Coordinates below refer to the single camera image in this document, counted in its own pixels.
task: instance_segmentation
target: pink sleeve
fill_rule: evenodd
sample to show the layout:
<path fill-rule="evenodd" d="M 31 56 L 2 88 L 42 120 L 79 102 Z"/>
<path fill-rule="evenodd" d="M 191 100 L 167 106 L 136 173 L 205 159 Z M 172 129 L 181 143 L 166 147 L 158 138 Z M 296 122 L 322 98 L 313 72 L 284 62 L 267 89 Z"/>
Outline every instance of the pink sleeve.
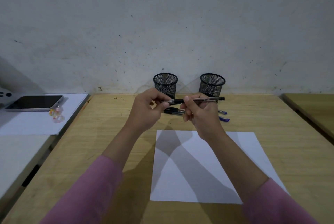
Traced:
<path fill-rule="evenodd" d="M 242 208 L 251 223 L 317 223 L 271 178 Z"/>
<path fill-rule="evenodd" d="M 122 175 L 118 164 L 99 156 L 41 223 L 100 223 Z"/>

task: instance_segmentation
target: phone screen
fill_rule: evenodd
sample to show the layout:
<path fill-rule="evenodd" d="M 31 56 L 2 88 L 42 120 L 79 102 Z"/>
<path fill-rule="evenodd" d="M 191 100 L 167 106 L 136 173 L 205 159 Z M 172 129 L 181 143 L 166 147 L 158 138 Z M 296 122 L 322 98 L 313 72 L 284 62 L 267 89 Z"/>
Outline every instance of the phone screen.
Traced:
<path fill-rule="evenodd" d="M 55 96 L 23 96 L 16 100 L 6 109 L 38 109 L 51 108 L 61 98 L 61 95 Z"/>

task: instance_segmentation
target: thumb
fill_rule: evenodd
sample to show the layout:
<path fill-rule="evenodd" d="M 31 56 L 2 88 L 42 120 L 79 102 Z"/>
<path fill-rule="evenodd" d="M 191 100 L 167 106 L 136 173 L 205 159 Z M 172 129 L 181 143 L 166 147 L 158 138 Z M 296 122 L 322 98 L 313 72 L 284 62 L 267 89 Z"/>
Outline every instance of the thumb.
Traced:
<path fill-rule="evenodd" d="M 190 109 L 190 111 L 195 114 L 197 113 L 201 108 L 198 107 L 198 105 L 192 100 L 192 98 L 185 96 L 183 98 L 184 103 L 186 104 L 187 108 Z"/>
<path fill-rule="evenodd" d="M 167 102 L 161 102 L 161 104 L 158 104 L 155 108 L 153 108 L 156 111 L 159 111 L 162 113 L 167 107 L 169 107 L 169 103 Z"/>

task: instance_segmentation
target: black mesh pen holder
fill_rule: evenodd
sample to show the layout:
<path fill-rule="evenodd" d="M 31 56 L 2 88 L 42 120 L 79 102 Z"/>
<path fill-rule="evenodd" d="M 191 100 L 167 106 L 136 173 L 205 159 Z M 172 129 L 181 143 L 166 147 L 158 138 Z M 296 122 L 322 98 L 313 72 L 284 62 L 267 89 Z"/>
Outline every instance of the black mesh pen holder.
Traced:
<path fill-rule="evenodd" d="M 215 97 L 220 95 L 221 87 L 225 84 L 225 79 L 217 74 L 202 74 L 201 84 L 199 86 L 200 93 L 207 95 L 208 97 Z"/>
<path fill-rule="evenodd" d="M 177 80 L 177 76 L 170 73 L 160 73 L 153 77 L 154 87 L 171 99 L 175 98 Z"/>

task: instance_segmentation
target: phone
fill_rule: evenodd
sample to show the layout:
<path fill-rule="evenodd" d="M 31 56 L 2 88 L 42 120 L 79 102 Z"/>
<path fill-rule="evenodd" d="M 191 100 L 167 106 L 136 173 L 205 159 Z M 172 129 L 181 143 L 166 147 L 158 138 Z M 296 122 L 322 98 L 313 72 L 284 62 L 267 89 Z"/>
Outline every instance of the phone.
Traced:
<path fill-rule="evenodd" d="M 8 112 L 41 112 L 55 108 L 64 99 L 63 95 L 23 96 L 5 108 Z"/>

